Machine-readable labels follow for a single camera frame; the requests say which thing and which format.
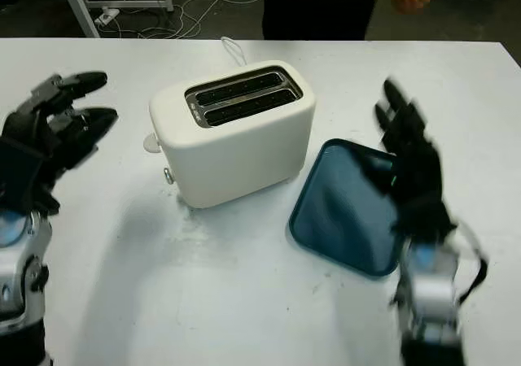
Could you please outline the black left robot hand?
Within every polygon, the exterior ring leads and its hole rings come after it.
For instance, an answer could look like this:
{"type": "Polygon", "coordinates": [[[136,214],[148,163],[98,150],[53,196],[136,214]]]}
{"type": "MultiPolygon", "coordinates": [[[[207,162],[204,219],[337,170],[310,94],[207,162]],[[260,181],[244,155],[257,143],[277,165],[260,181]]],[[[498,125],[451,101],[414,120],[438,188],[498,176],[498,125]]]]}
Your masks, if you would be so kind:
{"type": "Polygon", "coordinates": [[[59,212],[57,180],[97,149],[118,119],[110,107],[73,103],[107,83],[101,71],[54,74],[5,119],[1,132],[1,209],[44,216],[59,212]]]}

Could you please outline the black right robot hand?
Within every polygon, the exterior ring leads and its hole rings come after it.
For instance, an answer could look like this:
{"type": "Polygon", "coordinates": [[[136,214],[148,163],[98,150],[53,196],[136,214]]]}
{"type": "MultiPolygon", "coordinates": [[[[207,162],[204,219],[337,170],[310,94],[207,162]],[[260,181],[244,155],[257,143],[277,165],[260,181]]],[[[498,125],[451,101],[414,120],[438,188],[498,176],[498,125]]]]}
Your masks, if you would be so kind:
{"type": "Polygon", "coordinates": [[[377,103],[374,114],[383,147],[392,154],[392,166],[370,165],[366,175],[396,205],[392,228],[397,234],[420,243],[442,243],[457,226],[443,201],[439,153],[425,135],[427,123],[420,111],[392,79],[384,81],[383,93],[388,105],[377,103]]]}

